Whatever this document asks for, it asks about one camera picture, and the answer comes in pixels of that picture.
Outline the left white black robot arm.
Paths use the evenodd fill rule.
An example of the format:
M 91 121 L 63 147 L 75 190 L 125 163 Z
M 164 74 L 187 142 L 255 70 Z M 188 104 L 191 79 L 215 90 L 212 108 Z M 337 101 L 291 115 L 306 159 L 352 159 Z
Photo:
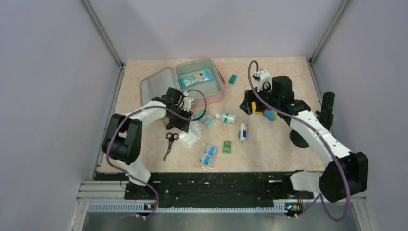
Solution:
M 102 142 L 107 163 L 127 174 L 136 184 L 136 193 L 143 199 L 152 197 L 151 173 L 139 158 L 143 130 L 157 120 L 168 118 L 172 127 L 189 131 L 192 121 L 191 106 L 195 101 L 187 92 L 168 88 L 166 94 L 152 98 L 141 108 L 127 114 L 111 116 Z

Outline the clear bottle green label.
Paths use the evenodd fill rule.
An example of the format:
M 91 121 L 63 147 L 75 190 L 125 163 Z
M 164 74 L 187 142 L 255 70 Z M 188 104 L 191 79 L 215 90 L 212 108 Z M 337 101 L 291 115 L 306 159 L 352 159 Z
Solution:
M 236 122 L 236 115 L 230 113 L 217 113 L 216 119 L 223 121 L 224 123 L 235 124 Z

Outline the white gauze packet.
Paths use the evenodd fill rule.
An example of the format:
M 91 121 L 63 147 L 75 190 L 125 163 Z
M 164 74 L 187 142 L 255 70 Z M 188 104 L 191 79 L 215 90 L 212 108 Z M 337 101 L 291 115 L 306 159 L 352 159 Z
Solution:
M 184 147 L 190 149 L 201 137 L 201 130 L 190 128 L 188 133 L 181 132 L 178 140 L 184 145 Z
M 193 132 L 196 135 L 201 135 L 202 128 L 197 121 L 189 122 L 189 132 Z

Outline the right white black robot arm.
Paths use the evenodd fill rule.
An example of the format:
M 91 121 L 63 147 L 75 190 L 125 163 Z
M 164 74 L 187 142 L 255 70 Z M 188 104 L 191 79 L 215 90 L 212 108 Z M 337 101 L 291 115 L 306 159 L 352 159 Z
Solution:
M 272 109 L 312 148 L 321 160 L 323 172 L 298 171 L 283 183 L 282 192 L 295 198 L 301 191 L 320 193 L 329 202 L 337 202 L 367 189 L 368 159 L 341 144 L 316 118 L 311 108 L 294 97 L 288 76 L 272 77 L 266 70 L 253 75 L 258 87 L 244 93 L 240 109 L 248 115 Z

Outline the blue bandage strip packet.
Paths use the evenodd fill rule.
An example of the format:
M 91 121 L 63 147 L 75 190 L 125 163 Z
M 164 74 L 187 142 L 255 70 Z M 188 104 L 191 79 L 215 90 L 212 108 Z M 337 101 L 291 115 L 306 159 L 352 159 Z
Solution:
M 217 147 L 211 144 L 203 144 L 199 151 L 199 158 L 196 162 L 196 166 L 207 171 L 213 171 L 216 153 Z

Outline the teal topped swab packet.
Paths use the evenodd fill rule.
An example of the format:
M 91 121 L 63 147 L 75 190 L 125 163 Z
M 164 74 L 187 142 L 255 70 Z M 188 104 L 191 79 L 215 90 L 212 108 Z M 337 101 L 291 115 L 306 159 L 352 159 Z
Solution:
M 213 117 L 210 113 L 208 113 L 206 110 L 202 109 L 200 110 L 195 119 L 200 118 L 199 122 L 202 123 L 206 128 L 210 128 L 214 122 L 217 120 L 215 117 Z

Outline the white blue bandage roll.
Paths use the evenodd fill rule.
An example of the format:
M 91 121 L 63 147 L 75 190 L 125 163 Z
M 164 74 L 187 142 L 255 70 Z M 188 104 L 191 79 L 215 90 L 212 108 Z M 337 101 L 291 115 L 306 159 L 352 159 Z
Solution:
M 239 128 L 239 141 L 240 143 L 244 143 L 247 140 L 247 124 L 242 122 L 240 123 Z

